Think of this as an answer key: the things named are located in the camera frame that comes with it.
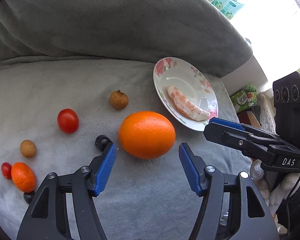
gray cushion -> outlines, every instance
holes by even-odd
[[[106,189],[95,198],[108,239],[187,239],[201,199],[189,187],[178,158],[179,144],[188,142],[207,164],[226,173],[249,171],[250,160],[239,151],[207,142],[202,132],[175,120],[155,91],[154,64],[65,59],[23,57],[0,62],[0,166],[3,162],[25,162],[40,185],[51,171],[63,175],[89,164],[97,154],[96,136],[106,134],[119,147]],[[205,76],[217,96],[219,117],[238,121],[220,79]],[[109,103],[110,93],[117,89],[130,99],[122,111]],[[78,131],[71,135],[61,132],[56,120],[58,112],[68,107],[80,119]],[[118,144],[117,131],[124,118],[142,110],[165,115],[176,130],[173,148],[155,160],[136,159]],[[33,158],[26,159],[19,152],[25,139],[37,147]],[[71,195],[67,199],[72,237],[79,239]],[[12,239],[27,207],[22,192],[0,171],[0,225]],[[227,199],[222,215],[226,210]]]
[[[33,55],[179,57],[222,77],[252,50],[207,0],[3,0],[0,60]]]

black cable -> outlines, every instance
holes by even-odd
[[[300,176],[299,176],[297,182],[295,183],[295,185],[293,186],[292,190],[289,192],[289,194],[286,198],[286,210],[287,210],[287,216],[288,216],[288,228],[287,228],[287,236],[286,237],[288,237],[288,235],[290,233],[290,214],[289,214],[288,199],[290,198],[292,192],[295,190],[295,188],[297,187],[299,182],[300,182]]]

green package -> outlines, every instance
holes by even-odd
[[[236,113],[257,105],[257,90],[255,86],[246,86],[230,97]]]
[[[230,0],[220,11],[231,20],[233,16],[245,6],[247,0]]]

white fabric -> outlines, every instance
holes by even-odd
[[[257,105],[260,106],[260,124],[262,129],[270,133],[275,133],[275,108],[273,106],[272,89],[258,93]]]
[[[250,176],[259,189],[263,199],[265,200],[271,215],[273,216],[279,208],[282,200],[286,199],[293,186],[297,183],[300,176],[299,173],[289,173],[283,181],[270,192],[270,186],[264,178],[264,170],[260,167],[261,161],[255,160],[250,167]],[[300,181],[291,195],[293,195],[300,186]]]

lace fabric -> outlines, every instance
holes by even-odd
[[[262,129],[275,133],[275,108],[273,107],[272,89],[257,94],[257,105],[260,106],[260,124]]]

